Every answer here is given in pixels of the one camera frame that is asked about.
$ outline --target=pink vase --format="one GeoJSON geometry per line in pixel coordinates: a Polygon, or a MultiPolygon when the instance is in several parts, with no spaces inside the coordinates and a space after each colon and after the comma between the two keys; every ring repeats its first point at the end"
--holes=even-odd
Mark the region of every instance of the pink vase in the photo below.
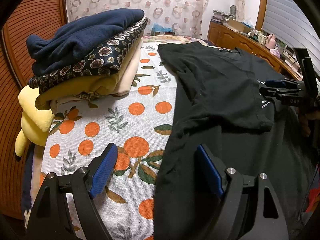
{"type": "Polygon", "coordinates": [[[276,47],[276,36],[274,34],[270,34],[266,42],[266,48],[274,49],[275,47],[276,47]]]}

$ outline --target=bed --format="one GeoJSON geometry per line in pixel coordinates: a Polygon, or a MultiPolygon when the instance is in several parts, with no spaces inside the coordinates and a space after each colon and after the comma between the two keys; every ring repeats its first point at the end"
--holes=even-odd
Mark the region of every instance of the bed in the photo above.
{"type": "MultiPolygon", "coordinates": [[[[99,156],[109,142],[118,160],[105,191],[94,202],[114,239],[153,239],[153,194],[157,171],[172,128],[176,79],[161,62],[161,43],[199,41],[184,36],[142,38],[139,68],[129,94],[58,105],[45,147],[31,147],[25,166],[22,211],[25,225],[46,174],[73,173],[99,156]]],[[[76,235],[85,239],[71,194],[67,194],[76,235]]]]}

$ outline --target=yellow plush toy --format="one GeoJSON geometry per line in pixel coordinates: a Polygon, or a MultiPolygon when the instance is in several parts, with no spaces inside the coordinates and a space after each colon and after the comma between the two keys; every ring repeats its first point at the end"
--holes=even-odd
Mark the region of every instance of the yellow plush toy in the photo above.
{"type": "Polygon", "coordinates": [[[25,151],[28,140],[40,146],[45,146],[47,141],[53,114],[51,110],[36,109],[35,101],[38,96],[39,89],[32,89],[27,85],[21,90],[18,97],[23,109],[21,131],[15,143],[15,152],[19,157],[21,157],[25,151]]]}

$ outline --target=human hand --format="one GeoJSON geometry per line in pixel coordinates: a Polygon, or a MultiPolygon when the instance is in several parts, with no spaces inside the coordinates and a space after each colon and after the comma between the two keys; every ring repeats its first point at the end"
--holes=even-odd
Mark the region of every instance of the human hand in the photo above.
{"type": "Polygon", "coordinates": [[[301,130],[302,130],[302,135],[304,137],[309,137],[311,134],[310,127],[308,125],[309,120],[320,120],[320,111],[314,111],[309,114],[301,114],[301,111],[299,108],[296,110],[298,117],[299,117],[299,122],[301,125],[301,130]]]}

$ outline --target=silver screw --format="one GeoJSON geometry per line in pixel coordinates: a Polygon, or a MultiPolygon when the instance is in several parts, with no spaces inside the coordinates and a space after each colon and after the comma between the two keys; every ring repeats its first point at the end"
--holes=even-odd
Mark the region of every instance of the silver screw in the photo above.
{"type": "Polygon", "coordinates": [[[236,170],[234,168],[227,168],[227,172],[230,174],[235,174],[236,170]]]}
{"type": "Polygon", "coordinates": [[[46,178],[52,179],[54,177],[54,175],[55,175],[54,172],[50,172],[47,174],[46,178]]]}
{"type": "Polygon", "coordinates": [[[265,173],[260,173],[260,178],[261,179],[267,179],[267,175],[265,173]]]}
{"type": "Polygon", "coordinates": [[[79,168],[80,173],[85,173],[87,171],[87,167],[81,167],[79,168]]]}

